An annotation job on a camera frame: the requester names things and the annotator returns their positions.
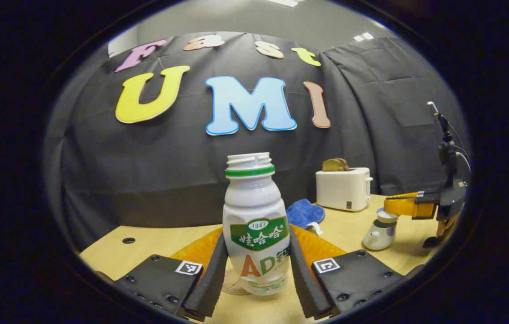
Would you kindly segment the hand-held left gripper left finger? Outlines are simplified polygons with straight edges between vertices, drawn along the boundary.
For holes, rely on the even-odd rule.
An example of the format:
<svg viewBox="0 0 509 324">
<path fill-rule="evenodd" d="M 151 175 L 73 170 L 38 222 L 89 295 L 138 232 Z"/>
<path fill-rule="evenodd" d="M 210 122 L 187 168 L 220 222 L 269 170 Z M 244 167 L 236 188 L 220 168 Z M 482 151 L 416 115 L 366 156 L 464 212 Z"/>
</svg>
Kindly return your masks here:
<svg viewBox="0 0 509 324">
<path fill-rule="evenodd" d="M 203 321 L 213 316 L 227 259 L 223 231 L 216 229 L 170 257 L 151 254 L 115 287 L 168 314 Z"/>
</svg>

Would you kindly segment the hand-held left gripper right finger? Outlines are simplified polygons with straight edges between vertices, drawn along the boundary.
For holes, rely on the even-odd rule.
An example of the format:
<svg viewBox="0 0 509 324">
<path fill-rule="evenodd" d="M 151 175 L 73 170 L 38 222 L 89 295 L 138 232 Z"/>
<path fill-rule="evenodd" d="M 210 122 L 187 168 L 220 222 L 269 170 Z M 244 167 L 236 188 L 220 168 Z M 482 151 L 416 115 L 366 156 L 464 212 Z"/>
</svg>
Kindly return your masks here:
<svg viewBox="0 0 509 324">
<path fill-rule="evenodd" d="M 307 318 L 357 312 L 405 279 L 369 252 L 345 252 L 299 226 L 290 226 L 296 293 Z"/>
</svg>

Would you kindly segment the white teacup lid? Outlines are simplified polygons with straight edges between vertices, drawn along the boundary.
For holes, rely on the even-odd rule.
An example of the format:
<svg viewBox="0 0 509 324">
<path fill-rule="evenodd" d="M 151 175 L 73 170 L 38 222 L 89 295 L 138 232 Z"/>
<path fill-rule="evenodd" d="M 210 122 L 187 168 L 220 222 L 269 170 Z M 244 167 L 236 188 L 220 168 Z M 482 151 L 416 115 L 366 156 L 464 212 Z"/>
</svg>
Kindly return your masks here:
<svg viewBox="0 0 509 324">
<path fill-rule="evenodd" d="M 380 208 L 376 211 L 376 219 L 381 223 L 385 224 L 396 223 L 399 217 L 400 215 L 389 213 L 385 211 L 384 208 Z"/>
</svg>

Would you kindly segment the white porcelain teacup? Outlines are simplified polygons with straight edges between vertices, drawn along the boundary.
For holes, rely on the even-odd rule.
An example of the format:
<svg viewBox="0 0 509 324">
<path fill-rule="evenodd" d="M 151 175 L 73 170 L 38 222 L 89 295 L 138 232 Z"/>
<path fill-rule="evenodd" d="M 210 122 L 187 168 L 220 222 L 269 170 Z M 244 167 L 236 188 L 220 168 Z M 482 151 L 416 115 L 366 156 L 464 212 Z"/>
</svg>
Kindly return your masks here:
<svg viewBox="0 0 509 324">
<path fill-rule="evenodd" d="M 396 226 L 398 217 L 386 219 L 378 216 L 363 237 L 362 244 L 372 251 L 389 248 L 396 240 Z"/>
</svg>

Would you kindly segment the white water bottle green label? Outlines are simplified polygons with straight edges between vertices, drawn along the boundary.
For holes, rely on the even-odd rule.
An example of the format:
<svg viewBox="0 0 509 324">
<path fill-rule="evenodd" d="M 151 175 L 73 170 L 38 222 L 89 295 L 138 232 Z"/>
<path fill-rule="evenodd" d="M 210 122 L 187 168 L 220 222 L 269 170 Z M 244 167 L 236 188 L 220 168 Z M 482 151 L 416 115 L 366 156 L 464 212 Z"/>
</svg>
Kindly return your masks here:
<svg viewBox="0 0 509 324">
<path fill-rule="evenodd" d="M 272 179 L 269 153 L 227 157 L 223 235 L 239 283 L 254 295 L 273 295 L 287 282 L 290 227 Z"/>
</svg>

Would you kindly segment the white toaster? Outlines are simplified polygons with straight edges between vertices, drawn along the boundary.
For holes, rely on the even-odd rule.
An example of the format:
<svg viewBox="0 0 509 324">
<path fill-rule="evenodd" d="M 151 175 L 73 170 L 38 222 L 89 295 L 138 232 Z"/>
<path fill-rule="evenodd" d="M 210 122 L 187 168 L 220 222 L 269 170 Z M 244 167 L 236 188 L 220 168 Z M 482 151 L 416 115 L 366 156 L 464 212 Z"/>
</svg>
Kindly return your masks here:
<svg viewBox="0 0 509 324">
<path fill-rule="evenodd" d="M 371 177 L 367 167 L 348 171 L 318 171 L 316 203 L 322 207 L 359 212 L 371 201 Z"/>
</svg>

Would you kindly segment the blue cloth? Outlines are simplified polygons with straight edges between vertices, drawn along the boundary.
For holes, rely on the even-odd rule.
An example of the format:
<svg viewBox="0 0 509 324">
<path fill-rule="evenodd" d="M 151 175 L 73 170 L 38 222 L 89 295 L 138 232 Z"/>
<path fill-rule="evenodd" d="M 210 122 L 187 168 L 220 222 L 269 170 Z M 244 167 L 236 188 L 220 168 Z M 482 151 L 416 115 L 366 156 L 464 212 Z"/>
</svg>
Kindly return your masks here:
<svg viewBox="0 0 509 324">
<path fill-rule="evenodd" d="M 320 223 L 326 215 L 324 208 L 310 203 L 308 199 L 294 202 L 286 209 L 286 214 L 289 224 L 305 230 L 313 229 L 318 236 L 324 233 L 320 229 Z"/>
</svg>

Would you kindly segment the black backdrop cloth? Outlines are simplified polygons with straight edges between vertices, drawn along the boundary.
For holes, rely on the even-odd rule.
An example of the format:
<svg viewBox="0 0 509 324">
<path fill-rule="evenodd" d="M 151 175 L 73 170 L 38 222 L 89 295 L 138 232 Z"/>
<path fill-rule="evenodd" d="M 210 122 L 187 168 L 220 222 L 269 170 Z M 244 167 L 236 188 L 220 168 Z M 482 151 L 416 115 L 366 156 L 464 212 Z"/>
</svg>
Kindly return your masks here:
<svg viewBox="0 0 509 324">
<path fill-rule="evenodd" d="M 374 194 L 433 189 L 446 175 L 433 102 L 472 155 L 462 105 L 406 41 L 320 51 L 245 31 L 147 41 L 79 68 L 55 105 L 44 175 L 80 252 L 120 225 L 219 224 L 227 157 L 268 152 L 286 207 L 316 200 L 329 158 L 370 169 Z"/>
</svg>

